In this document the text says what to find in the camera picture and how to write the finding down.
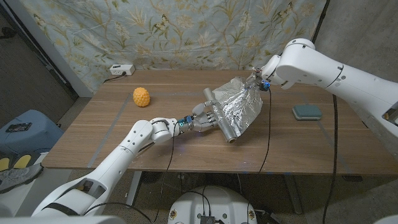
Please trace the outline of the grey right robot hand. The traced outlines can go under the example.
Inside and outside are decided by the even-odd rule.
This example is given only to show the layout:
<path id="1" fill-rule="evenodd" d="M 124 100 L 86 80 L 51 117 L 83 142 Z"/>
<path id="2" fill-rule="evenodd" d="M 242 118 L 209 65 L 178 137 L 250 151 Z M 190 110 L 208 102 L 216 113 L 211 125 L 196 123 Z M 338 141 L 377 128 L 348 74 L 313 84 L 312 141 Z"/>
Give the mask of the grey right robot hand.
<path id="1" fill-rule="evenodd" d="M 255 69 L 250 76 L 246 79 L 244 88 L 258 87 L 260 91 L 269 91 L 270 83 L 261 77 L 261 69 Z"/>

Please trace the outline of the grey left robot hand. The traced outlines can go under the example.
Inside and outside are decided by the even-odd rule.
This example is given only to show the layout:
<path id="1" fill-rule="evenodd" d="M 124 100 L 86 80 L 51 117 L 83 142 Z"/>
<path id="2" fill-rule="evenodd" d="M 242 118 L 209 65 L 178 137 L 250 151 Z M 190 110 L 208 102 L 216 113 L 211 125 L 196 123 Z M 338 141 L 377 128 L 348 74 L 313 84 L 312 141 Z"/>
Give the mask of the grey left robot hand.
<path id="1" fill-rule="evenodd" d="M 196 105 L 192 109 L 192 115 L 188 115 L 177 121 L 179 133 L 187 131 L 205 132 L 218 126 L 218 122 L 212 111 L 205 112 L 205 108 L 212 106 L 216 101 L 206 101 Z"/>

